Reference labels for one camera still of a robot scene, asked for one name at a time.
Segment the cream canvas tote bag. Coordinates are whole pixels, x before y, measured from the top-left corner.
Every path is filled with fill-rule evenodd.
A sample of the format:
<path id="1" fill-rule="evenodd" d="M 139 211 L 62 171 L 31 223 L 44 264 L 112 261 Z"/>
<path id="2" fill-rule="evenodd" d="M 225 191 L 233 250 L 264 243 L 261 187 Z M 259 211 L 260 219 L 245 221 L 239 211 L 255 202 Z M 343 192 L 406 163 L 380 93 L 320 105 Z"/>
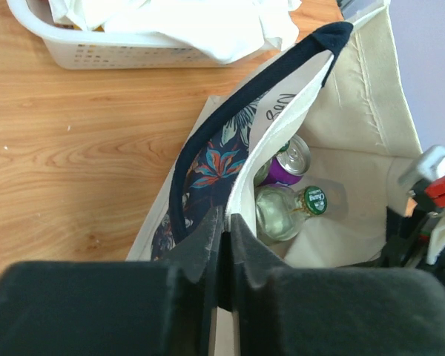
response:
<path id="1" fill-rule="evenodd" d="M 242 215 L 254 230 L 254 177 L 293 136 L 311 151 L 294 188 L 321 188 L 328 210 L 273 250 L 298 268 L 373 260 L 386 242 L 387 209 L 405 211 L 398 177 L 421 155 L 387 1 L 318 28 L 259 66 L 228 98 L 210 98 L 128 259 L 160 259 L 214 206 Z"/>

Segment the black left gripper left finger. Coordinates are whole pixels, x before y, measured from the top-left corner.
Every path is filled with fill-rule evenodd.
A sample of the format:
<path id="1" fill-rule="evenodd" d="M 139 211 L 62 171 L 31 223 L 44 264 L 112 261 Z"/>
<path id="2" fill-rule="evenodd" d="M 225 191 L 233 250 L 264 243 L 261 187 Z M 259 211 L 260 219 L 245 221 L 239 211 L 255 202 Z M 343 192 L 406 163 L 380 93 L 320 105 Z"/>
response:
<path id="1" fill-rule="evenodd" d="M 223 210 L 154 262 L 15 263 L 0 355 L 212 355 Z"/>

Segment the clear glass bottle green cap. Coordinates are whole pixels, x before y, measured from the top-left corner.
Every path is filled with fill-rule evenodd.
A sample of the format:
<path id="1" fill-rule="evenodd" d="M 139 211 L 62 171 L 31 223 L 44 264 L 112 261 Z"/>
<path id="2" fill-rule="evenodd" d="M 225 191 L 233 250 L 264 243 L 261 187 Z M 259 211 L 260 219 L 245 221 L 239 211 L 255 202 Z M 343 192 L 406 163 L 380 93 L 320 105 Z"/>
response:
<path id="1" fill-rule="evenodd" d="M 325 192 L 316 185 L 296 191 L 284 185 L 265 185 L 255 191 L 257 238 L 274 245 L 294 238 L 306 220 L 326 212 Z"/>

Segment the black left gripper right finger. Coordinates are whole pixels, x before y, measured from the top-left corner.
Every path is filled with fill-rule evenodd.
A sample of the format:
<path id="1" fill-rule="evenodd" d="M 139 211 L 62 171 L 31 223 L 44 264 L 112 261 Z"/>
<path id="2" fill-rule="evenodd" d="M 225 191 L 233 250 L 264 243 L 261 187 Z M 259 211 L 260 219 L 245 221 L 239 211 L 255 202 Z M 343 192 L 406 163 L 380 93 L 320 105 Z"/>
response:
<path id="1" fill-rule="evenodd" d="M 231 217 L 238 355 L 445 355 L 445 288 L 411 268 L 292 268 Z"/>

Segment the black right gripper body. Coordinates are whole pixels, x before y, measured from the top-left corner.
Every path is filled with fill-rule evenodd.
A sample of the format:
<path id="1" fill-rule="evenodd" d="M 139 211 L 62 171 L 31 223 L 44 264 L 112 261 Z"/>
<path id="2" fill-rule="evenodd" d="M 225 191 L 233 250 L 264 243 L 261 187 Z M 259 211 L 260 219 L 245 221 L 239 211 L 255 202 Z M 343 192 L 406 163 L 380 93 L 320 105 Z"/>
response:
<path id="1" fill-rule="evenodd" d="M 384 268 L 445 268 L 445 207 L 409 198 L 402 215 L 387 212 Z"/>

